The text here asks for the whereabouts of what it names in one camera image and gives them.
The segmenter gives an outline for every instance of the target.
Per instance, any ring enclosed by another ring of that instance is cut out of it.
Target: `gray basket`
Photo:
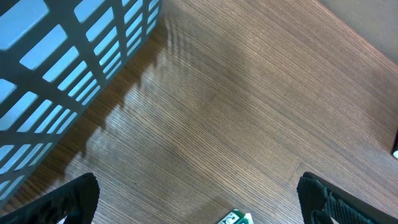
[[[162,0],[0,3],[0,208],[159,21]]]

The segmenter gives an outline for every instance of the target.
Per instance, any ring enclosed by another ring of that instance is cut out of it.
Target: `wood grain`
[[[314,172],[398,217],[398,66],[312,0],[166,0],[10,212],[92,172],[94,223],[302,223]]]

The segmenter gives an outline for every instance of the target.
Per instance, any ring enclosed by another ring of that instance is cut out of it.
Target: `wooden surface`
[[[165,0],[6,207],[92,172],[94,223],[302,223],[312,171],[398,217],[398,66],[312,0]]]

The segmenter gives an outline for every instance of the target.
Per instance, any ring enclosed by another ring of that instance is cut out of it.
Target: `gray floor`
[[[319,0],[398,63],[398,0]]]

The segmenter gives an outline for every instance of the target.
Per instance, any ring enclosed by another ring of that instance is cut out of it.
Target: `plastic basket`
[[[147,40],[162,0],[0,3],[0,208]]]

